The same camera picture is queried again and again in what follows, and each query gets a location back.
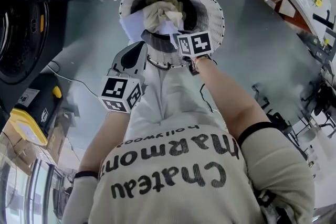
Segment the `white mesh laundry basket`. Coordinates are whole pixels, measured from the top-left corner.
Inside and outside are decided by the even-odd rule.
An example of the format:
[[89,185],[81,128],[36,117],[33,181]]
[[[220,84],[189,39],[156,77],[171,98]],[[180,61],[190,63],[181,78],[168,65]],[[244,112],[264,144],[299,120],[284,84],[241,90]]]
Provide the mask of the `white mesh laundry basket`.
[[[124,18],[131,14],[134,8],[142,0],[121,0],[119,15]],[[224,37],[225,22],[222,8],[216,0],[190,0],[197,13],[196,26],[193,30],[210,31],[212,43],[216,50]],[[163,69],[185,66],[186,62],[181,58],[178,51],[166,53],[157,51],[148,46],[148,60]]]

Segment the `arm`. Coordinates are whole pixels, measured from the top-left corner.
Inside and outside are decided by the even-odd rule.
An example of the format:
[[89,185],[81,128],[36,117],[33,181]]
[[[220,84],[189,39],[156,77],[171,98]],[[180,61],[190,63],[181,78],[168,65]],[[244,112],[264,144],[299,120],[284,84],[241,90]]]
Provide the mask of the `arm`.
[[130,115],[110,112],[79,165],[62,224],[83,224],[89,219],[98,184],[100,164],[125,136]]
[[289,206],[297,223],[311,223],[314,184],[299,151],[272,127],[258,103],[211,60],[199,59],[197,68],[230,134],[238,140],[254,189],[275,194],[273,203]]
[[236,140],[253,124],[269,122],[259,104],[237,82],[220,72],[213,61],[201,58],[197,68],[229,133]]
[[124,140],[129,121],[130,115],[126,113],[110,112],[107,115],[100,130],[84,153],[79,165],[79,172],[99,172],[101,162]]

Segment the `person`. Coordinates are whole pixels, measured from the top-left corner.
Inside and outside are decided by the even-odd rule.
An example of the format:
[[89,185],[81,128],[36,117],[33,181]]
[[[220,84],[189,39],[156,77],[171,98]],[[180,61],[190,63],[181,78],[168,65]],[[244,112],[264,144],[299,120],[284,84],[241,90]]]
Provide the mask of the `person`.
[[147,64],[131,113],[108,113],[75,176],[63,224],[311,223],[309,166],[258,103],[208,57],[194,59],[228,132],[186,68]]

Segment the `white pants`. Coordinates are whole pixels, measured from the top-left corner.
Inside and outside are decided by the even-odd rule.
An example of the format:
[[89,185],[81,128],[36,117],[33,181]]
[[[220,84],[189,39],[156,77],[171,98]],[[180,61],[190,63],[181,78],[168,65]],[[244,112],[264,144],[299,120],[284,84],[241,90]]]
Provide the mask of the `white pants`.
[[147,62],[145,95],[133,108],[125,140],[173,128],[206,124],[218,127],[193,87],[187,68],[160,70]]

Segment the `beige t-shirt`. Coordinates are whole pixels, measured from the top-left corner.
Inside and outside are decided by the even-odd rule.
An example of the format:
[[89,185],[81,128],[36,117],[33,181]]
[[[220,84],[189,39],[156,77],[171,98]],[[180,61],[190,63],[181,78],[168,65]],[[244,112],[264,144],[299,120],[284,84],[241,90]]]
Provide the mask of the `beige t-shirt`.
[[63,223],[264,223],[255,190],[311,223],[313,181],[300,153],[267,124],[241,137],[195,125],[125,141],[99,181],[75,180]]

